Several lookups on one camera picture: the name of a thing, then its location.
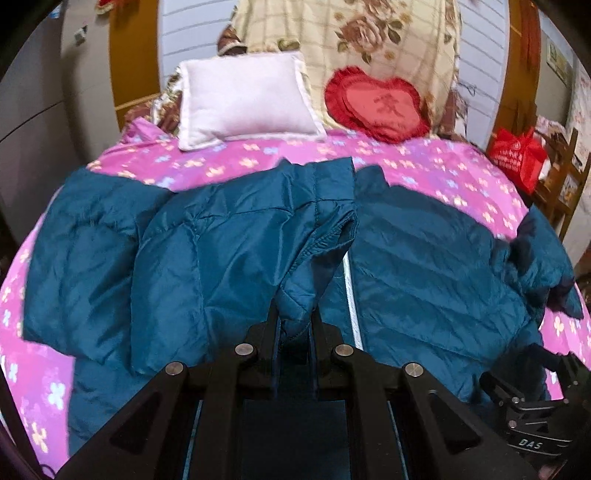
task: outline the red heart-shaped pillow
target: red heart-shaped pillow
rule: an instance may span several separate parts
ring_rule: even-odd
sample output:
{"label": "red heart-shaped pillow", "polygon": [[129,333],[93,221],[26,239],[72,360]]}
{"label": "red heart-shaped pillow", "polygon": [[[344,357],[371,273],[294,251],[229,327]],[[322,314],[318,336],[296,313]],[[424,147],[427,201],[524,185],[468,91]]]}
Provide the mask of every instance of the red heart-shaped pillow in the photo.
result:
{"label": "red heart-shaped pillow", "polygon": [[371,78],[358,67],[337,70],[324,91],[328,113],[344,127],[398,143],[429,132],[421,97],[406,80]]}

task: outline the red plastic bag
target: red plastic bag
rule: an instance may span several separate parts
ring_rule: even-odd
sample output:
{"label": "red plastic bag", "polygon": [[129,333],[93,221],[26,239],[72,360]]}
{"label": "red plastic bag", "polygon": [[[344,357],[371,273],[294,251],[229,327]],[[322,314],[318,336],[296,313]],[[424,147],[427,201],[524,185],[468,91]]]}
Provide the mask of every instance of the red plastic bag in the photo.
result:
{"label": "red plastic bag", "polygon": [[488,156],[518,189],[531,194],[548,154],[534,138],[533,128],[530,128],[527,135],[518,137],[501,128]]}

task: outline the das logo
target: das logo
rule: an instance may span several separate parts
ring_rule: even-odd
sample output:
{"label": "das logo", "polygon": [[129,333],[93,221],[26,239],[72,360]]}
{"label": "das logo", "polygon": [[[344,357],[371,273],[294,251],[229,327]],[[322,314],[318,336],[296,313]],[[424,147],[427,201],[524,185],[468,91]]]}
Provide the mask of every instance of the das logo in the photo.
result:
{"label": "das logo", "polygon": [[530,442],[528,439],[522,439],[519,441],[520,447],[530,448],[532,450],[539,450],[542,448],[542,443],[540,442]]}

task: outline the bed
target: bed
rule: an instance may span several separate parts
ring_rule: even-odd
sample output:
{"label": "bed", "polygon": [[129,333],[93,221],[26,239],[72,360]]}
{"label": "bed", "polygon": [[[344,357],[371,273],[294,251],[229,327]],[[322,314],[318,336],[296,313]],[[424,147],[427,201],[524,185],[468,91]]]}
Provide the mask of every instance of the bed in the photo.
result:
{"label": "bed", "polygon": [[[400,184],[454,206],[512,238],[527,212],[513,185],[472,146],[436,138],[388,145],[353,131],[329,131],[325,141],[257,140],[226,142],[183,153],[178,139],[138,118],[121,142],[87,168],[173,191],[234,179],[273,168],[281,158],[293,163],[323,162],[352,156],[356,168],[380,165],[390,184]],[[43,217],[20,247],[0,288],[0,361],[22,421],[41,463],[57,470],[67,460],[67,406],[73,360],[22,335],[22,305],[28,262]],[[546,310],[541,333],[553,352],[575,352],[591,360],[591,318],[583,320]],[[547,377],[553,398],[560,398],[557,378]]]}

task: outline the white pillow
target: white pillow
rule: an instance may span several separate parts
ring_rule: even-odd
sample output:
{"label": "white pillow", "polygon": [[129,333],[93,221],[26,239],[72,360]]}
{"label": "white pillow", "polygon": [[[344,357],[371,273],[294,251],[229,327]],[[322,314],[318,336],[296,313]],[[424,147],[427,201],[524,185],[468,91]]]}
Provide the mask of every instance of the white pillow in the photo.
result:
{"label": "white pillow", "polygon": [[304,87],[299,52],[188,60],[179,66],[181,150],[248,138],[326,138]]}

